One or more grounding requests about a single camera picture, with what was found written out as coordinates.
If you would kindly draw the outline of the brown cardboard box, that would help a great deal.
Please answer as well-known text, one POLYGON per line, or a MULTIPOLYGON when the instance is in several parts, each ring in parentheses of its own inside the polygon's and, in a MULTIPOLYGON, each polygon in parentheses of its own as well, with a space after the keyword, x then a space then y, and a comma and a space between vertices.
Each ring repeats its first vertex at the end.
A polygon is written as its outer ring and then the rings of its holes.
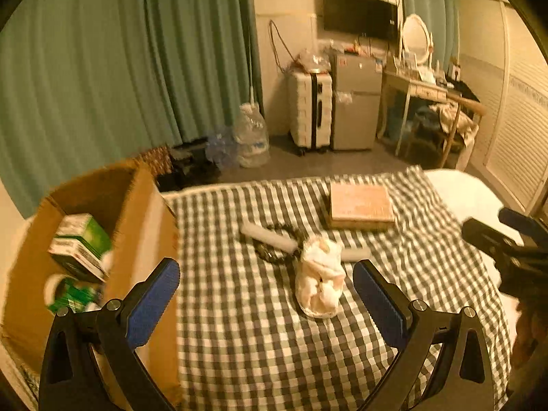
POLYGON ((172 410, 178 228, 149 168, 120 163, 43 198, 8 276, 3 338, 42 410, 172 410))

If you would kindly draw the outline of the black wall television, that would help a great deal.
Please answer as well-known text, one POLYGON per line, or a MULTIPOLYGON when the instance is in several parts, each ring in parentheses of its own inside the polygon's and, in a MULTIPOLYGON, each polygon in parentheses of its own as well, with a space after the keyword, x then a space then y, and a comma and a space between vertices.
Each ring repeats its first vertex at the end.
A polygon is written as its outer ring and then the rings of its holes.
POLYGON ((322 0, 323 29, 328 32, 395 42, 398 7, 384 0, 322 0))

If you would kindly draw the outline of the brown patterned bag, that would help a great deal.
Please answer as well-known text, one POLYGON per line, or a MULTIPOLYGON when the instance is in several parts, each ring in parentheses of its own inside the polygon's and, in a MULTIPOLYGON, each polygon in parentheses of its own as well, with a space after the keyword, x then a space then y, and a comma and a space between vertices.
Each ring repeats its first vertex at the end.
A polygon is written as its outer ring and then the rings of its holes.
POLYGON ((171 174, 173 171, 170 148, 166 145, 142 151, 137 154, 134 161, 145 165, 155 178, 171 174))

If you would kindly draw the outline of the white dressing table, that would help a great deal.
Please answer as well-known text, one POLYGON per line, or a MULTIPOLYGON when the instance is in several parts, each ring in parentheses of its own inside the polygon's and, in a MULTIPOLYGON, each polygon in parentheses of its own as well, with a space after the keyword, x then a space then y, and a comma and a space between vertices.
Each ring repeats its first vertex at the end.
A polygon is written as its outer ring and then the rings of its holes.
POLYGON ((454 88, 433 85, 384 70, 376 136, 394 148, 398 157, 411 132, 411 122, 420 108, 446 103, 448 96, 460 96, 454 88))

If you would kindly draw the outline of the oval vanity mirror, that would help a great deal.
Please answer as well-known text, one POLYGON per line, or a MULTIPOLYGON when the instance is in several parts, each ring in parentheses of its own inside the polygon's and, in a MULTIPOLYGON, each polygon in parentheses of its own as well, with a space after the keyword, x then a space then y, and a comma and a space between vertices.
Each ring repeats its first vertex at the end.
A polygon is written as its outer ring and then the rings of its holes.
POLYGON ((400 39, 406 54, 415 54, 418 65, 431 65, 434 52, 433 34, 417 14, 408 15, 403 22, 400 39))

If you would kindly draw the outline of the crushed blue water bottle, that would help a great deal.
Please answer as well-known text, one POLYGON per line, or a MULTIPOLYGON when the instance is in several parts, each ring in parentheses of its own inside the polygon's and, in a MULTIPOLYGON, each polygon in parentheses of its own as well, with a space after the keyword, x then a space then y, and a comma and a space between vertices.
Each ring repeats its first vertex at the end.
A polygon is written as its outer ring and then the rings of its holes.
POLYGON ((233 137, 232 129, 223 127, 207 138, 206 158, 221 171, 238 166, 238 145, 233 137))

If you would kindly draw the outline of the white toothpaste tube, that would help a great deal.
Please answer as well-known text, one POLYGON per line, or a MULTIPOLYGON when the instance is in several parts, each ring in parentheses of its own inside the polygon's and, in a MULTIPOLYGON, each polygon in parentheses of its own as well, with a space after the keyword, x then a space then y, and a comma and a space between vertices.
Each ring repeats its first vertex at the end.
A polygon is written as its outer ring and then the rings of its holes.
POLYGON ((371 251, 367 247, 363 248, 343 248, 341 252, 341 261, 343 263, 356 263, 371 258, 371 251))

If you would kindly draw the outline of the teal curtain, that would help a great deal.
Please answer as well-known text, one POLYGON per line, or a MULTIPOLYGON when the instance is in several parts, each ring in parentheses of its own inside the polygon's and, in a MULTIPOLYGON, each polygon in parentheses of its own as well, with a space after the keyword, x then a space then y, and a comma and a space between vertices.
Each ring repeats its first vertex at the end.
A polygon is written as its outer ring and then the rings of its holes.
POLYGON ((260 99, 253 0, 22 0, 1 31, 1 180, 54 187, 205 137, 260 99))
POLYGON ((405 16, 416 14, 433 34, 433 63, 447 71, 459 47, 457 0, 403 0, 405 16))

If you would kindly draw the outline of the white louvered wardrobe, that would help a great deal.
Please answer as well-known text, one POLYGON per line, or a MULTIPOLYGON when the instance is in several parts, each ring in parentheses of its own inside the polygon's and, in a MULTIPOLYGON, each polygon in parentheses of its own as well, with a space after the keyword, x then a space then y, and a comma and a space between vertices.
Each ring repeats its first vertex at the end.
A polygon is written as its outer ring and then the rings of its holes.
POLYGON ((458 0, 463 80, 486 106, 471 163, 525 212, 547 182, 547 63, 503 0, 458 0))

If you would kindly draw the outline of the wooden chair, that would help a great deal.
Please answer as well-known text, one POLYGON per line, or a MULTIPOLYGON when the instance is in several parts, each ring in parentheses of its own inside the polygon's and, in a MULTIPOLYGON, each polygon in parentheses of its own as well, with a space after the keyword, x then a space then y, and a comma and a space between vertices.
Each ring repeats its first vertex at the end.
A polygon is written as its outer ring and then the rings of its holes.
POLYGON ((481 102, 453 93, 447 94, 445 103, 437 104, 440 130, 445 135, 439 168, 447 165, 453 146, 457 143, 461 146, 454 159, 454 169, 461 172, 466 169, 475 146, 479 124, 487 113, 487 107, 481 102))

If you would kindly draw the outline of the crumpled white cloth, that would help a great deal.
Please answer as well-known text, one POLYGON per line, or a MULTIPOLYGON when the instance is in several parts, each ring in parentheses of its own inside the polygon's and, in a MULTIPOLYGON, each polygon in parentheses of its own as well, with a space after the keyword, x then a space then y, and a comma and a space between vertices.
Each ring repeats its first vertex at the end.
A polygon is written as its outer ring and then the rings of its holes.
POLYGON ((295 269, 295 298, 305 315, 315 319, 337 315, 347 276, 342 250, 340 244, 322 236, 304 242, 295 269))

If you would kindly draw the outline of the white suitcase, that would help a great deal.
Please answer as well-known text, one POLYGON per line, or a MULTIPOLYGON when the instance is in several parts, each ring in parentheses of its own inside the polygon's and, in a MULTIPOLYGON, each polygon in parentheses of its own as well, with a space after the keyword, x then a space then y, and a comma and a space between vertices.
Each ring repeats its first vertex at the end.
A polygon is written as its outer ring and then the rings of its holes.
POLYGON ((293 72, 288 77, 290 133, 299 153, 327 149, 333 123, 333 82, 329 73, 293 72))

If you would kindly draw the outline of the green white medicine box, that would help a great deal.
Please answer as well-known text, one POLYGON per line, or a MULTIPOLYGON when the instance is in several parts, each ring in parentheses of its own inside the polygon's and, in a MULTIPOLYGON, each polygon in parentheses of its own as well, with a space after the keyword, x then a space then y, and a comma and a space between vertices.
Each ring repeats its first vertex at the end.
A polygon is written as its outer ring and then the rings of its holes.
POLYGON ((108 268, 103 257, 111 251, 111 239, 90 213, 65 215, 52 238, 48 253, 78 279, 104 283, 108 268))

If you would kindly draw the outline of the tan hardcover book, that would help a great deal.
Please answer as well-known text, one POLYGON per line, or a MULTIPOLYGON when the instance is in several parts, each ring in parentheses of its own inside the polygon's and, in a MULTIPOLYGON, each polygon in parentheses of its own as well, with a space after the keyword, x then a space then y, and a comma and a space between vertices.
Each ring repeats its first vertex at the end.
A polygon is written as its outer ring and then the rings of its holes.
POLYGON ((329 199, 332 227, 385 230, 396 225, 392 201, 384 186, 331 182, 329 199))

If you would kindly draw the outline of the large clear water bottle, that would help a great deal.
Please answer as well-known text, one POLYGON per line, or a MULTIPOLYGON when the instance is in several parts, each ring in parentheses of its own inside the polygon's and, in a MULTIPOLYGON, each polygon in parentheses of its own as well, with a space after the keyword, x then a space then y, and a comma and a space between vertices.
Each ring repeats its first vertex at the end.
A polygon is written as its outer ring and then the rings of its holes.
POLYGON ((269 132, 257 104, 240 105, 233 127, 238 147, 238 162, 244 168, 256 168, 269 161, 269 132))

